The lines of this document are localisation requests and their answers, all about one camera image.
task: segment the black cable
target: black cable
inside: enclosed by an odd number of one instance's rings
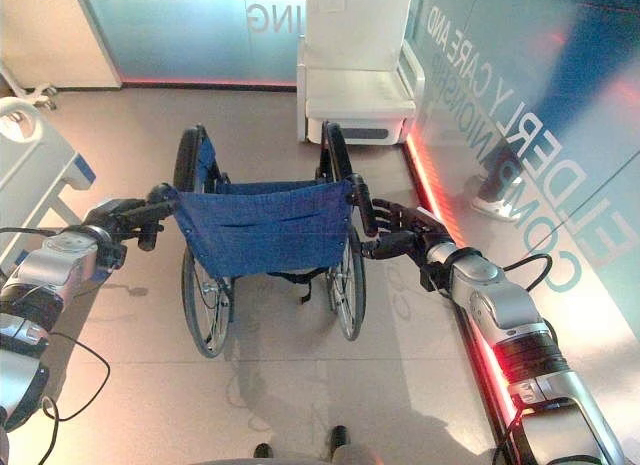
[[[431,286],[433,287],[434,290],[437,290],[438,293],[443,296],[444,298],[446,298],[447,300],[453,300],[453,298],[451,298],[451,294],[449,294],[448,292],[443,292],[442,290],[440,290],[438,288],[438,286],[436,285],[436,282],[433,281],[433,279],[431,277],[429,277],[429,282],[431,282]]]
[[[522,409],[522,408],[519,408],[516,411],[515,417],[513,417],[513,420],[511,420],[511,423],[509,424],[509,426],[505,430],[504,435],[500,439],[500,442],[498,443],[498,446],[496,447],[496,449],[493,452],[493,458],[491,459],[491,465],[496,465],[498,463],[498,457],[500,456],[500,453],[504,452],[504,447],[507,445],[507,440],[509,440],[509,436],[511,435],[511,433],[513,432],[513,429],[515,428],[515,426],[517,425],[518,421],[520,420],[520,417],[522,416],[522,412],[523,411],[524,411],[524,409]]]
[[[540,259],[544,259],[547,261],[547,265],[544,267],[544,270],[542,271],[542,273],[538,276],[538,278],[536,278],[531,285],[529,285],[526,290],[527,292],[530,292],[531,290],[533,290],[540,282],[542,282],[542,280],[544,280],[547,275],[549,275],[549,272],[551,271],[551,267],[553,266],[553,259],[551,258],[550,255],[546,254],[546,253],[537,253],[535,255],[531,255],[530,257],[527,258],[523,258],[522,260],[516,262],[516,263],[512,263],[511,265],[509,265],[508,267],[503,267],[503,270],[505,272],[508,272],[510,270],[513,270],[515,268],[521,267],[522,265],[529,263],[529,262],[533,262],[534,260],[540,260]]]
[[[49,444],[49,448],[47,449],[42,459],[38,462],[38,465],[42,465],[44,462],[46,462],[47,458],[49,458],[49,455],[51,455],[51,452],[53,451],[53,447],[56,446],[56,439],[58,438],[58,427],[60,426],[60,413],[58,412],[58,406],[56,405],[56,401],[51,397],[47,397],[47,396],[42,397],[42,410],[44,411],[45,415],[47,415],[48,417],[51,417],[51,415],[49,415],[49,412],[47,411],[46,404],[45,404],[46,401],[48,401],[49,404],[51,405],[51,408],[53,408],[53,417],[52,417],[54,419],[53,432],[51,433],[51,443]]]
[[[75,338],[70,337],[69,335],[66,335],[64,333],[61,332],[51,332],[50,335],[58,335],[60,337],[66,338],[67,340],[70,340],[71,342],[75,343],[76,345],[79,345],[80,347],[84,348],[86,351],[88,351],[89,353],[93,354],[98,360],[100,360],[102,363],[104,363],[105,367],[107,368],[107,375],[104,377],[104,380],[102,381],[102,385],[100,385],[100,388],[98,388],[98,390],[96,391],[96,393],[93,394],[93,396],[91,397],[91,399],[84,404],[84,406],[82,406],[77,412],[69,415],[66,418],[60,418],[58,417],[58,421],[60,422],[66,422],[71,420],[72,418],[77,417],[78,415],[80,415],[82,412],[84,412],[87,407],[89,407],[89,405],[91,405],[93,403],[93,401],[98,397],[98,395],[100,394],[100,392],[102,391],[102,389],[104,388],[104,386],[107,384],[107,381],[109,380],[109,376],[111,375],[111,366],[109,365],[109,362],[107,362],[104,358],[102,358],[97,352],[95,352],[94,350],[92,350],[91,348],[87,347],[86,345],[84,345],[83,343],[79,342],[78,340],[76,340]],[[54,419],[55,417],[51,416],[49,414],[49,412],[47,412],[46,410],[44,411],[44,414],[51,418]]]
[[[99,285],[97,285],[97,286],[95,286],[95,287],[93,287],[93,288],[90,288],[89,290],[85,290],[84,292],[76,293],[76,294],[73,296],[74,300],[75,300],[76,298],[78,298],[78,297],[84,297],[85,295],[89,295],[90,293],[93,293],[93,292],[95,292],[96,290],[100,290],[100,287],[102,287],[102,285],[104,285],[104,283],[105,283],[105,282],[106,282],[106,280],[103,280],[102,282],[100,282],[100,284],[99,284]]]
[[[553,328],[553,325],[551,325],[551,322],[549,320],[547,320],[546,318],[543,318],[543,320],[545,325],[549,329],[549,332],[551,332],[551,340],[553,340],[556,345],[558,345],[558,334],[556,333],[556,329]]]
[[[53,237],[54,235],[57,235],[58,232],[54,232],[53,230],[45,230],[43,228],[2,227],[0,228],[0,233],[33,233],[35,235]],[[0,268],[0,277],[5,280],[9,279],[2,268]]]

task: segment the person's foot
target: person's foot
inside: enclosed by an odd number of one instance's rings
[[[273,458],[273,449],[268,443],[261,443],[253,452],[253,458]]]
[[[515,222],[520,218],[519,213],[512,215],[513,207],[504,199],[498,200],[497,202],[487,202],[480,197],[475,197],[471,200],[471,208],[503,222]]]
[[[333,454],[338,447],[351,443],[349,432],[344,425],[337,425],[331,430],[331,438],[329,439],[329,457],[333,460]]]

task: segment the white chair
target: white chair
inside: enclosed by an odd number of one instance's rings
[[[320,143],[322,122],[347,143],[406,141],[424,72],[403,40],[410,0],[307,0],[298,43],[298,140]]]

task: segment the white seat cushion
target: white seat cushion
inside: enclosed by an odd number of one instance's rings
[[[415,104],[396,71],[307,69],[309,118],[406,118]]]

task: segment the wheelchair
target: wheelchair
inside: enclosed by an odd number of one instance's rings
[[[339,125],[323,124],[314,180],[267,183],[232,183],[220,171],[204,127],[189,128],[180,141],[173,193],[187,243],[182,303],[202,355],[213,358],[223,350],[234,317],[235,280],[257,273],[307,284],[302,303],[311,296],[311,280],[324,275],[329,308],[344,337],[358,337],[366,280],[354,208],[367,236],[375,236],[377,226],[367,185],[351,168]]]

